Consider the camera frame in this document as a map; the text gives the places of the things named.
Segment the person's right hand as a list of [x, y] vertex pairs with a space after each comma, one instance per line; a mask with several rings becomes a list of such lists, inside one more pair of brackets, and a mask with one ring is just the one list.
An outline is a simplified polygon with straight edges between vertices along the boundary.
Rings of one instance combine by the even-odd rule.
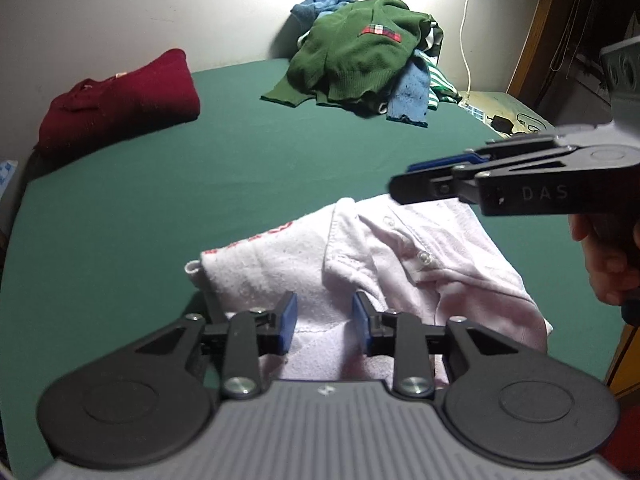
[[621, 306], [639, 289], [639, 269], [631, 265], [622, 250], [601, 240], [584, 214], [570, 214], [568, 225], [572, 239], [582, 245], [594, 294], [604, 304]]

